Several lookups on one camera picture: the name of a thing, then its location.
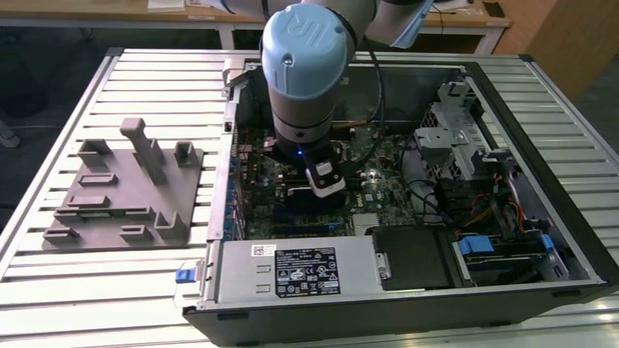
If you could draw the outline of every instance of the blue tab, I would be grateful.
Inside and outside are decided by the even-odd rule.
[[[177,270],[177,284],[195,283],[195,269]]]
[[[476,252],[494,252],[493,242],[488,236],[469,236],[458,242],[464,255]]]
[[[458,246],[461,247],[461,252],[464,253],[464,255],[468,255],[472,253],[472,247],[465,239],[458,242]]]
[[[548,252],[554,249],[553,239],[552,239],[552,236],[549,236],[548,234],[542,235],[542,243],[544,243],[544,247],[546,248]]]

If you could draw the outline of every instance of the wooden cabinet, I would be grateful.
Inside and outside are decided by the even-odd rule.
[[[496,54],[532,54],[576,101],[619,52],[619,0],[498,0],[514,25]]]

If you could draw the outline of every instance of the table leg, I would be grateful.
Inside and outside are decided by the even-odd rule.
[[[494,48],[504,35],[504,27],[489,28],[480,45],[477,45],[476,54],[493,54]]]
[[[234,49],[234,25],[221,23],[218,30],[221,32],[222,49]]]

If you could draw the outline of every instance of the motherboard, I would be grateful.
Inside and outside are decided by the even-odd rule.
[[[305,173],[266,153],[263,144],[273,138],[269,131],[261,130],[255,135],[251,130],[246,132],[241,136],[245,145],[239,146],[245,239],[354,236],[378,224],[417,223],[410,192],[399,174],[402,136],[386,136],[365,169],[347,179],[347,190],[319,199]],[[333,139],[341,140],[333,140],[333,145],[341,163],[359,160],[378,141],[373,125],[345,129],[338,134]]]

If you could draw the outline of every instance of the light blue robot joint cap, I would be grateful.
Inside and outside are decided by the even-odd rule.
[[[330,9],[295,4],[278,12],[262,37],[262,66],[270,86],[293,100],[323,95],[347,66],[347,29]]]

